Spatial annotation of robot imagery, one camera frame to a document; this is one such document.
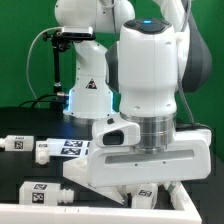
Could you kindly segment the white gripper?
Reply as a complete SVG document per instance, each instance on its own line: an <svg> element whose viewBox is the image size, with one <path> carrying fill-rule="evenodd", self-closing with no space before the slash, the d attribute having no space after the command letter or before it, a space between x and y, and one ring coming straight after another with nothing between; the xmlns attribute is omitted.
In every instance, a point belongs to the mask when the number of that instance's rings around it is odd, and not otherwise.
<svg viewBox="0 0 224 224"><path fill-rule="evenodd" d="M179 131L164 151L140 153L133 147L99 147L90 144L87 159L87 183L94 187L117 186L122 203L128 201L125 186L204 179L211 172L211 131ZM165 185L170 198L177 184Z"/></svg>

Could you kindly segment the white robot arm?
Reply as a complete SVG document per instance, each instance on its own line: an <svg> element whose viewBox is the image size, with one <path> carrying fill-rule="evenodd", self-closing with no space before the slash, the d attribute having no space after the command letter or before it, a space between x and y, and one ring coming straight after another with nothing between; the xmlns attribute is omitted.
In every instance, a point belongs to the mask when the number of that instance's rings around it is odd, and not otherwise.
<svg viewBox="0 0 224 224"><path fill-rule="evenodd" d="M84 156L63 175L118 203L161 184L211 171L210 130L176 126L175 98L197 89L210 68L190 0L154 0L162 16L137 18L129 0L57 0L55 17L74 42L77 80L66 117L92 121Z"/></svg>

